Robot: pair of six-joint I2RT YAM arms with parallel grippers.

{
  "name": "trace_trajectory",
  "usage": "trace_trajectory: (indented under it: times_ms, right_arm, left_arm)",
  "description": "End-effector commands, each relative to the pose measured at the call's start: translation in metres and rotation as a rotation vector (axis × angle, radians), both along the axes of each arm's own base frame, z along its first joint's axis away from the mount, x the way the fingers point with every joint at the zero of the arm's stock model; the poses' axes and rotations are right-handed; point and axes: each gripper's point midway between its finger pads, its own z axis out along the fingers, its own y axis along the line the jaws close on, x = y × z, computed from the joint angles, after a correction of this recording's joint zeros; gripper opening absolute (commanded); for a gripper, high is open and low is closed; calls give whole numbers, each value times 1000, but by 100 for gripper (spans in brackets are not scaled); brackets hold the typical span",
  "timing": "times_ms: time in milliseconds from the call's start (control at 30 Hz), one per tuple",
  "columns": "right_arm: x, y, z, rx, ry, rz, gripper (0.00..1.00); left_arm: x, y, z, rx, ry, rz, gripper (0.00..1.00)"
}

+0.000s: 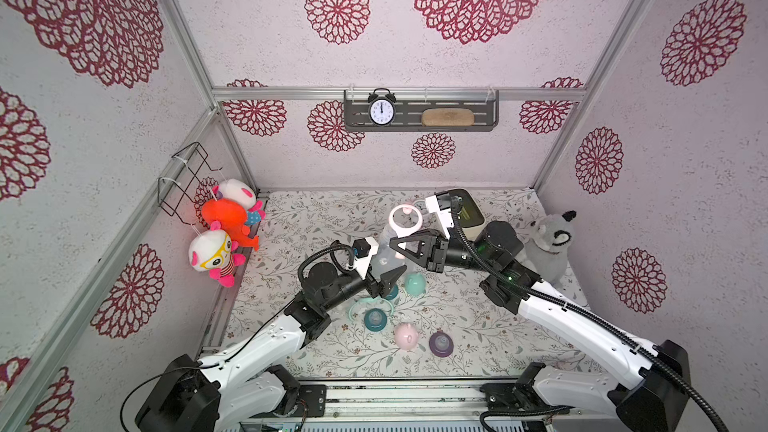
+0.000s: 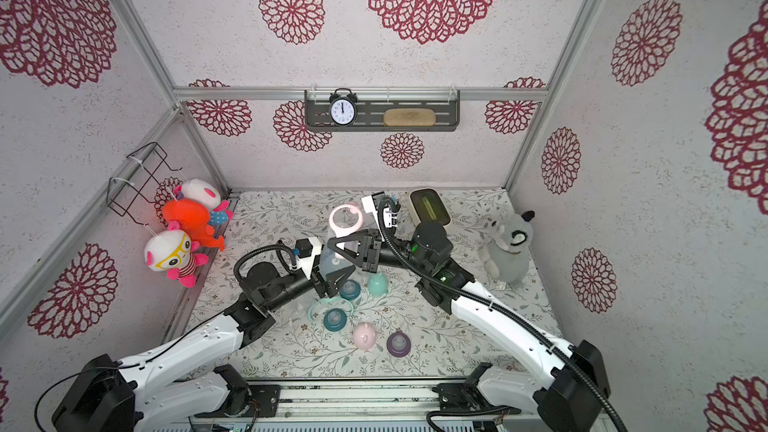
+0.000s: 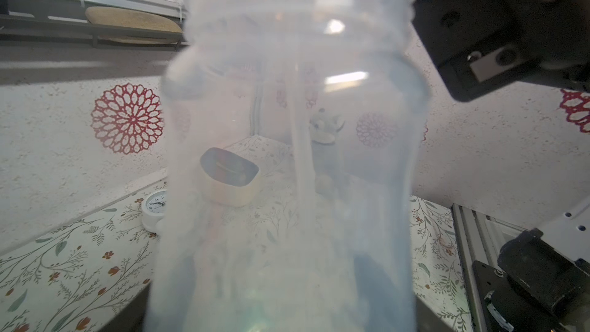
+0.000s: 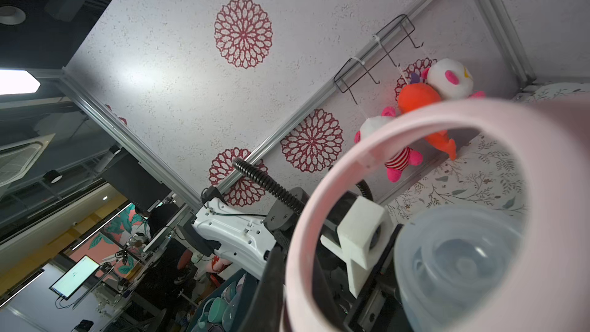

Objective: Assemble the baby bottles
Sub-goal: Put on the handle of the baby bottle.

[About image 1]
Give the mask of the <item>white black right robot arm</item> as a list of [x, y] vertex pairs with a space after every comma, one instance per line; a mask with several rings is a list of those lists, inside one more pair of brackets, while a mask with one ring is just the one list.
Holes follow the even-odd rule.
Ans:
[[423, 229], [393, 238], [390, 247], [420, 267], [486, 272], [480, 287], [496, 306], [548, 329], [596, 361], [606, 372], [570, 373], [545, 365], [529, 366], [519, 384], [535, 403], [568, 406], [617, 417], [632, 431], [673, 431], [689, 395], [687, 351], [666, 340], [655, 344], [604, 321], [560, 294], [516, 260], [523, 249], [507, 222], [486, 225], [476, 241]]

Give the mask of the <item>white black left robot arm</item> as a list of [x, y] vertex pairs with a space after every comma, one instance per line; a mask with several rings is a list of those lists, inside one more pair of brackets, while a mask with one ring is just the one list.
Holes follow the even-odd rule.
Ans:
[[362, 291], [388, 296], [405, 271], [400, 265], [374, 277], [342, 273], [331, 262], [302, 263], [300, 292], [255, 334], [199, 360], [183, 354], [151, 378], [154, 387], [135, 425], [141, 431], [223, 431], [254, 415], [291, 413], [300, 383], [281, 360], [325, 331], [331, 309]]

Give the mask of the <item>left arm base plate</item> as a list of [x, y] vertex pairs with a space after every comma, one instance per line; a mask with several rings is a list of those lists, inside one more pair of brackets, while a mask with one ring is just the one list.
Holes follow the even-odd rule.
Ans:
[[281, 403], [280, 414], [296, 418], [325, 415], [328, 387], [324, 384], [300, 384], [289, 389]]

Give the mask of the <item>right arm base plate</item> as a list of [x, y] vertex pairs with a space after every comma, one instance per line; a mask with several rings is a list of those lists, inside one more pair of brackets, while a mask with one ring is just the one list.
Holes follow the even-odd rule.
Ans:
[[486, 416], [534, 417], [568, 413], [569, 406], [546, 404], [527, 383], [489, 382], [480, 387], [487, 404]]

